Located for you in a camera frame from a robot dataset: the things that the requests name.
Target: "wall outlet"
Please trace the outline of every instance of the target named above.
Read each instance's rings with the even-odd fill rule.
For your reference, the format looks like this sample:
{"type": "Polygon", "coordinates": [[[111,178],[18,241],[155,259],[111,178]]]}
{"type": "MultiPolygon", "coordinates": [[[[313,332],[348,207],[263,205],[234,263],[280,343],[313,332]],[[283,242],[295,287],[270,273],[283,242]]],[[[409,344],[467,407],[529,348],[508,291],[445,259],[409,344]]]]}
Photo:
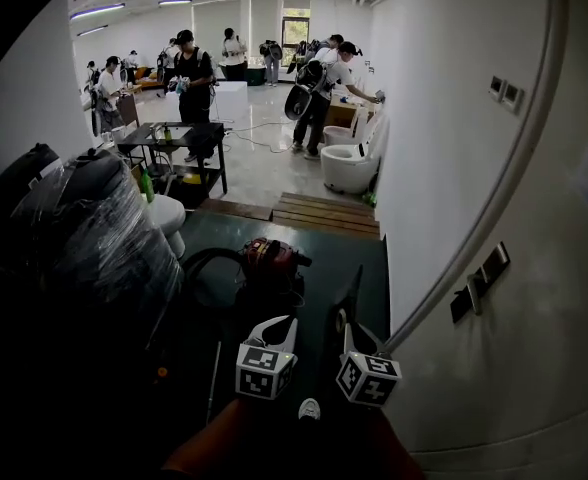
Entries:
{"type": "Polygon", "coordinates": [[[507,87],[507,80],[503,80],[497,76],[492,77],[492,82],[490,83],[490,96],[492,99],[500,102],[503,99],[503,95],[505,94],[505,88],[507,87]]]}
{"type": "Polygon", "coordinates": [[[517,114],[523,101],[523,94],[523,89],[508,83],[501,104],[513,114],[517,114]]]}

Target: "toilet lid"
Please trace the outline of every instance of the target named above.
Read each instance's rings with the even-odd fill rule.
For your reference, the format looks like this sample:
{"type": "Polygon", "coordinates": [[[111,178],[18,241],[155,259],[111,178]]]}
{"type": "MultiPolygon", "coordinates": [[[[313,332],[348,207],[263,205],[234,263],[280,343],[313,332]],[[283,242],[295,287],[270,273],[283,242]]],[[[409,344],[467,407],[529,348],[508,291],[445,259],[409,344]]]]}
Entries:
{"type": "Polygon", "coordinates": [[[185,208],[180,201],[156,194],[149,206],[150,215],[164,235],[172,234],[185,221],[185,208]]]}

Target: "white box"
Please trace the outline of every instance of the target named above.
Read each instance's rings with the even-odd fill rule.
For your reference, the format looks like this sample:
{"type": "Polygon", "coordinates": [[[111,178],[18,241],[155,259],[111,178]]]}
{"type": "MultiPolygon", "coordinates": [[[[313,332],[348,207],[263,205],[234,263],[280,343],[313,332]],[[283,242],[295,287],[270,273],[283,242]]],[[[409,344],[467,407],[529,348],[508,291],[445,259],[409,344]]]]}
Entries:
{"type": "Polygon", "coordinates": [[[214,90],[216,98],[210,108],[212,121],[235,121],[249,114],[247,82],[220,82],[214,90]]]}
{"type": "Polygon", "coordinates": [[[292,379],[296,356],[241,343],[236,358],[236,392],[274,400],[292,379]]]}
{"type": "Polygon", "coordinates": [[[354,404],[383,407],[401,379],[396,361],[348,352],[336,376],[336,382],[354,404]]]}

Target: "handle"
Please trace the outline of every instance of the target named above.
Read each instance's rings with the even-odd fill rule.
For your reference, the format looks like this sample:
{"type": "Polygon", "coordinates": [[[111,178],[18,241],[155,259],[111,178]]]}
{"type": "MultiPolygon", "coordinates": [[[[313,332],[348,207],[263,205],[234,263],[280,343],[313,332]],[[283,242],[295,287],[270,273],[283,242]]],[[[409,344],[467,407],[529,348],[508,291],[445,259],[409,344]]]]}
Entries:
{"type": "Polygon", "coordinates": [[[476,291],[476,280],[482,280],[483,277],[478,274],[471,274],[467,276],[467,291],[470,293],[470,299],[472,300],[472,311],[477,316],[483,314],[483,306],[481,306],[481,299],[476,291]]]}

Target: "window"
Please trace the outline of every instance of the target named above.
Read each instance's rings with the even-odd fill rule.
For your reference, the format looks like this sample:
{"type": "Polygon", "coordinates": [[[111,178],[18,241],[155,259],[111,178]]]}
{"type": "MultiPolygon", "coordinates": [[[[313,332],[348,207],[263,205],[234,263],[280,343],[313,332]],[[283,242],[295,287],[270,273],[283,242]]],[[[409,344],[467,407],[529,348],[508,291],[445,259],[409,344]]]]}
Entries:
{"type": "Polygon", "coordinates": [[[283,60],[281,66],[289,66],[301,41],[309,40],[310,10],[283,9],[281,45],[283,60]]]}

